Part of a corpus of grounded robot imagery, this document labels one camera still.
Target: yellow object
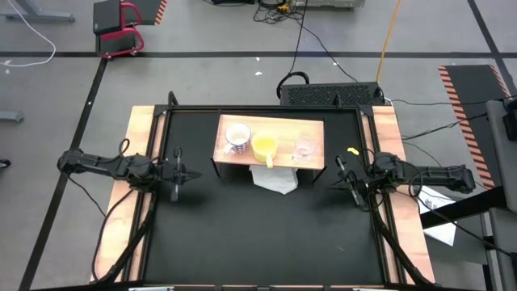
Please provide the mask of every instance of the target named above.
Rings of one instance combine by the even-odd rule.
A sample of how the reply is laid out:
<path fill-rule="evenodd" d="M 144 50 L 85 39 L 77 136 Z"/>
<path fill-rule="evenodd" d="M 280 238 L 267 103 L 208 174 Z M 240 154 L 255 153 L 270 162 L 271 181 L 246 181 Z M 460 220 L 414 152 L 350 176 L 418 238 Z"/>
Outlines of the yellow object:
<path fill-rule="evenodd" d="M 278 141 L 273 133 L 256 133 L 251 140 L 253 156 L 259 162 L 265 162 L 268 168 L 273 167 Z"/>
<path fill-rule="evenodd" d="M 395 20 L 397 19 L 398 8 L 400 6 L 401 6 L 401 0 L 398 0 L 397 6 L 395 7 L 395 11 L 393 12 L 393 15 L 391 17 L 391 23 L 389 24 L 388 34 L 386 35 L 386 39 L 385 39 L 385 45 L 382 48 L 382 53 L 380 54 L 379 66 L 377 67 L 377 78 L 375 79 L 375 82 L 380 81 L 380 72 L 382 71 L 382 63 L 385 59 L 385 53 L 386 53 L 386 48 L 388 48 L 389 37 L 391 36 L 391 31 L 393 30 L 393 27 L 395 26 Z"/>
<path fill-rule="evenodd" d="M 276 10 L 278 10 L 279 12 L 282 12 L 282 13 L 288 13 L 289 12 L 289 4 L 283 4 L 282 6 L 278 6 L 276 7 Z"/>
<path fill-rule="evenodd" d="M 348 151 L 348 152 L 351 152 L 351 153 L 353 153 L 353 154 L 355 154 L 355 155 L 359 155 L 359 151 L 358 151 L 358 150 L 356 150 L 356 149 L 354 149 L 354 148 L 348 148 L 348 150 L 347 150 L 347 151 Z"/>

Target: gray floor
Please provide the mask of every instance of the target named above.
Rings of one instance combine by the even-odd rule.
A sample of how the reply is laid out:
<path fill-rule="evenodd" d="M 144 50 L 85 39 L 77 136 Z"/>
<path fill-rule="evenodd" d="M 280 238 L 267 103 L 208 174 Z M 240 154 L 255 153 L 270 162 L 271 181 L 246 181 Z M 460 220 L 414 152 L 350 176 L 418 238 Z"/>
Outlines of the gray floor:
<path fill-rule="evenodd" d="M 93 52 L 92 1 L 36 0 L 45 10 L 69 11 L 76 23 L 38 23 L 34 28 L 52 40 L 59 52 Z M 364 8 L 349 11 L 309 11 L 306 26 L 331 51 L 379 52 L 395 0 L 368 0 Z M 477 1 L 490 33 L 502 52 L 517 52 L 511 0 Z M 0 0 L 0 8 L 7 7 Z M 275 26 L 255 23 L 256 6 L 215 7 L 201 0 L 169 1 L 162 25 L 142 27 L 147 52 L 293 51 L 299 26 L 286 21 Z M 23 23 L 0 19 L 2 52 L 49 51 L 43 40 Z M 321 51 L 309 34 L 300 50 Z M 489 52 L 466 1 L 404 1 L 393 31 L 391 52 Z M 11 58 L 13 63 L 34 61 Z M 337 60 L 360 81 L 375 78 L 378 59 Z M 505 60 L 517 74 L 517 60 Z M 67 150 L 90 90 L 97 58 L 56 58 L 47 65 L 0 68 L 0 108 L 23 110 L 22 124 L 0 124 L 0 155 L 12 160 L 0 173 L 0 289 L 14 290 L 27 265 L 48 203 L 56 187 L 57 157 Z M 135 58 L 108 63 L 81 147 L 96 154 L 113 155 L 124 137 L 131 107 L 165 103 L 173 90 L 181 104 L 277 104 L 275 87 L 288 72 L 291 58 Z M 439 65 L 495 65 L 491 59 L 387 59 L 381 86 L 390 99 L 413 102 L 447 102 L 438 75 Z M 348 82 L 329 58 L 299 58 L 296 69 L 311 82 Z M 395 103 L 401 132 L 420 133 L 456 120 L 449 106 L 410 107 Z M 465 163 L 473 168 L 458 128 L 447 129 L 414 143 L 444 164 Z M 411 162 L 432 161 L 406 146 Z M 112 181 L 79 175 L 82 183 L 107 206 Z M 85 284 L 101 217 L 74 185 L 69 184 L 50 234 L 33 288 Z M 484 289 L 481 266 L 433 259 L 436 280 L 446 286 Z"/>

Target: red chair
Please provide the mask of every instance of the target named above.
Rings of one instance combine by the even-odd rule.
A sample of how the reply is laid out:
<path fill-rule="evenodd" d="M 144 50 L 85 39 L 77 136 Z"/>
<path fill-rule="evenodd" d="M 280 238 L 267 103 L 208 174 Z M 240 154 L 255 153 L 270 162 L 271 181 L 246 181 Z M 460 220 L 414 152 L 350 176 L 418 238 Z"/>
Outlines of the red chair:
<path fill-rule="evenodd" d="M 137 15 L 135 23 L 126 23 L 124 8 Z M 112 58 L 136 54 L 144 48 L 144 39 L 135 28 L 142 24 L 138 8 L 129 2 L 107 0 L 94 3 L 94 34 L 98 37 L 97 51 L 101 57 Z"/>

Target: yellow cup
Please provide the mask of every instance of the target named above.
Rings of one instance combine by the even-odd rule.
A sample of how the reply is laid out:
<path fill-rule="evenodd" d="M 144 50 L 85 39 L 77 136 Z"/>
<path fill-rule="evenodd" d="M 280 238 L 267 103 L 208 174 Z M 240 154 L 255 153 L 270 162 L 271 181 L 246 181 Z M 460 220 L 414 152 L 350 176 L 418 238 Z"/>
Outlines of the yellow cup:
<path fill-rule="evenodd" d="M 265 162 L 268 168 L 273 167 L 278 141 L 274 133 L 256 133 L 251 140 L 253 155 L 259 162 Z"/>

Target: white cloth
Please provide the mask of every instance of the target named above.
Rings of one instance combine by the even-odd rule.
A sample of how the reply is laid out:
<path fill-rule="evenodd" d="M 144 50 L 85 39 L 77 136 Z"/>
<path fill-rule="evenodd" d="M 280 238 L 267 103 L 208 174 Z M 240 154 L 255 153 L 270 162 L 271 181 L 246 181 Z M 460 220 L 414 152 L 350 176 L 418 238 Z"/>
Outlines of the white cloth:
<path fill-rule="evenodd" d="M 250 165 L 253 183 L 271 191 L 287 194 L 298 187 L 296 171 L 288 167 L 272 167 Z"/>
<path fill-rule="evenodd" d="M 437 209 L 438 207 L 449 205 L 455 202 L 453 200 L 449 200 L 445 195 L 440 194 L 439 192 L 426 186 L 422 187 L 422 191 L 420 192 L 418 197 L 432 209 Z M 422 205 L 422 202 L 420 202 L 420 200 L 418 200 L 418 206 L 420 206 L 420 214 L 429 211 L 429 209 Z M 452 223 L 444 224 L 441 226 L 434 226 L 423 230 L 423 232 L 424 234 L 429 235 L 434 239 L 438 239 L 440 242 L 446 243 L 451 247 L 452 245 L 454 245 L 456 226 Z"/>

